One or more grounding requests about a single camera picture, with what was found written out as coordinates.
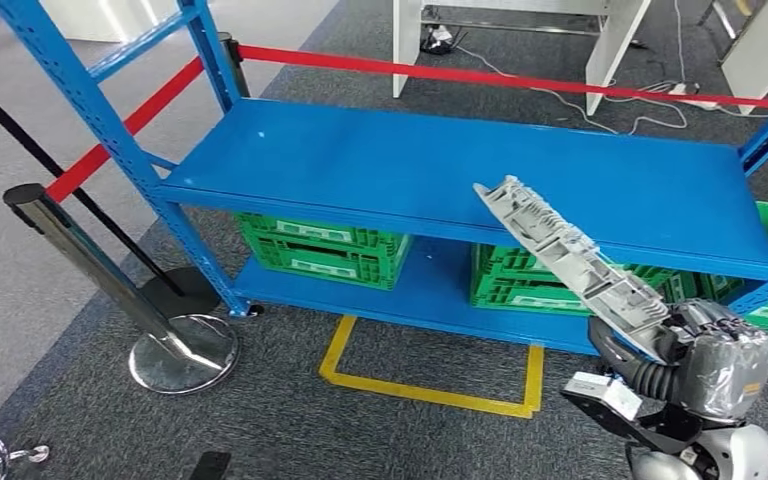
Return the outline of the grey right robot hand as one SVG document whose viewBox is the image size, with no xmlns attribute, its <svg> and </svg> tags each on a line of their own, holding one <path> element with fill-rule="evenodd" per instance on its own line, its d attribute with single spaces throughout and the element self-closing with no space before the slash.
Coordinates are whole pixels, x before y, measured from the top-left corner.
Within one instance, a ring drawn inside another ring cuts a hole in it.
<svg viewBox="0 0 768 480">
<path fill-rule="evenodd" d="M 768 380 L 768 331 L 711 300 L 668 306 L 654 327 L 657 361 L 627 347 L 597 316 L 588 338 L 636 394 L 721 423 L 739 423 Z"/>
</svg>

